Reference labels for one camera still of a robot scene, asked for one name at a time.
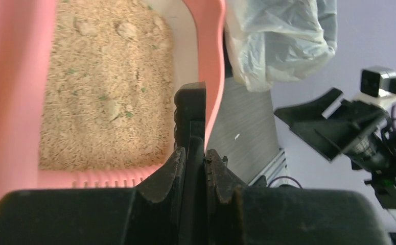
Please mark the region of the black trash bin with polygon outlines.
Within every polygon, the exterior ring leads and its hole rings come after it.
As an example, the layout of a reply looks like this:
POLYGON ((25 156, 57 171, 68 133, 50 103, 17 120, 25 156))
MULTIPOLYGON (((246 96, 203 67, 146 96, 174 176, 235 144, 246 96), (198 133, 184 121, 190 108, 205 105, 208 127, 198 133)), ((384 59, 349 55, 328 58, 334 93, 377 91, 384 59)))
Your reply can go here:
POLYGON ((222 44, 223 44, 223 57, 224 57, 224 71, 225 71, 225 78, 232 78, 233 77, 233 72, 232 72, 232 65, 229 60, 228 56, 228 48, 226 44, 226 38, 225 38, 225 32, 223 32, 223 39, 222 39, 222 44))

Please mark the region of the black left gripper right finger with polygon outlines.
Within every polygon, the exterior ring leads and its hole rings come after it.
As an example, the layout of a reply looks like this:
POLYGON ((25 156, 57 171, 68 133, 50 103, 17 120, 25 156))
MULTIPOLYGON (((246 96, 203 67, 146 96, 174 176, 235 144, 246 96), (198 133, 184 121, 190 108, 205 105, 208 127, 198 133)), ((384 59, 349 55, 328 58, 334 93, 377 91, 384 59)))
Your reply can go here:
POLYGON ((215 150, 206 157, 209 244, 391 244, 359 193, 252 187, 215 150))

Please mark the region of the pink litter box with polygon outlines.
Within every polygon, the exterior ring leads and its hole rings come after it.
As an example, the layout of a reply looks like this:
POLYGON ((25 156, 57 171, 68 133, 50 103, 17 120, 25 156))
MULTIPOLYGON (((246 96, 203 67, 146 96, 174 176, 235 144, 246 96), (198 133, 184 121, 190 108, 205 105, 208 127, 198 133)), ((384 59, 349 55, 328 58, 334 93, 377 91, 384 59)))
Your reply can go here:
MULTIPOLYGON (((209 140, 224 89, 225 1, 149 1, 174 32, 174 88, 206 86, 209 140)), ((133 187, 158 165, 126 170, 39 170, 44 90, 56 1, 0 1, 0 199, 19 189, 133 187)))

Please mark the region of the black litter scoop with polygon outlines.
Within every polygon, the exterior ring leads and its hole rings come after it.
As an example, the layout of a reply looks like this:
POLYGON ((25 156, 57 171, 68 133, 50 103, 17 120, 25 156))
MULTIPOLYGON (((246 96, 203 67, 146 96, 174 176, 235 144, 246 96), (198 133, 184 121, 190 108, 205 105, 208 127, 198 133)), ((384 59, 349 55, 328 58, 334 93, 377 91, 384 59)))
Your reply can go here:
POLYGON ((204 82, 181 86, 174 97, 175 145, 185 149, 184 183, 178 244, 207 243, 204 131, 206 91, 204 82))

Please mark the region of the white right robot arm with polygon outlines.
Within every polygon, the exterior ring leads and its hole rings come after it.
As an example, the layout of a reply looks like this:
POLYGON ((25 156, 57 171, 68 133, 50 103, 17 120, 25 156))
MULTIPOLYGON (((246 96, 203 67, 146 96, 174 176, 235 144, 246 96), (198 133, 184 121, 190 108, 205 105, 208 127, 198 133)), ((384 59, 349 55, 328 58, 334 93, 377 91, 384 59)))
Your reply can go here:
POLYGON ((274 114, 327 161, 345 155, 353 170, 369 172, 365 184, 396 220, 396 129, 395 118, 388 113, 396 104, 396 92, 360 92, 324 116, 341 94, 333 88, 315 100, 278 108, 274 114))

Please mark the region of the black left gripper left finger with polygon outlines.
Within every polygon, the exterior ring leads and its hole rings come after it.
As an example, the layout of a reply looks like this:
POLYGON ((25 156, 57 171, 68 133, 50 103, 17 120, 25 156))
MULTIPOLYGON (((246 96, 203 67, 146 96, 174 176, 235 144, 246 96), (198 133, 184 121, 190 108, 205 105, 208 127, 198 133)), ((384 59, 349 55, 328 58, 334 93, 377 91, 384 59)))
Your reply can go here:
POLYGON ((177 244, 185 149, 134 188, 17 190, 0 200, 0 244, 177 244))

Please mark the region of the beige cat litter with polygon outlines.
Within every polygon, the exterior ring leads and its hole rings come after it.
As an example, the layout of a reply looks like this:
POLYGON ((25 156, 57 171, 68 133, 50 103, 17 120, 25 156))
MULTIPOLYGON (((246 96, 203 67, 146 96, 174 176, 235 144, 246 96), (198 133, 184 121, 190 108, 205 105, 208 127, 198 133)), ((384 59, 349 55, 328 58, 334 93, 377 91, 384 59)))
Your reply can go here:
POLYGON ((41 170, 163 163, 173 32, 144 1, 59 1, 40 131, 41 170))

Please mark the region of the white plastic bin liner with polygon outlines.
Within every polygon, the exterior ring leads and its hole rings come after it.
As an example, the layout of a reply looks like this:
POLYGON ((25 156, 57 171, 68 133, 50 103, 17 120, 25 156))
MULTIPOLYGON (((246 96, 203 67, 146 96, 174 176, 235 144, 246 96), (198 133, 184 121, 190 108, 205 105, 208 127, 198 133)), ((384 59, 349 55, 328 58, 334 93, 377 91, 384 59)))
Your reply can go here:
POLYGON ((337 50, 336 1, 227 1, 225 38, 233 78, 251 92, 297 82, 337 50))

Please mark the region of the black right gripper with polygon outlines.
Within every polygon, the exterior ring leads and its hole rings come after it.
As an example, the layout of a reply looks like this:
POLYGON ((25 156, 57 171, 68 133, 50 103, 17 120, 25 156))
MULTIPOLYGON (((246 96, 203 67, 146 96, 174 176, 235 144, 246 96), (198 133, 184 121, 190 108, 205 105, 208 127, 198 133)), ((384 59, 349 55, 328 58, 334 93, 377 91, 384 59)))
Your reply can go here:
POLYGON ((356 145, 387 119, 388 112, 362 101, 339 100, 341 95, 332 88, 312 101, 277 108, 274 115, 327 161, 355 156, 363 152, 356 145))

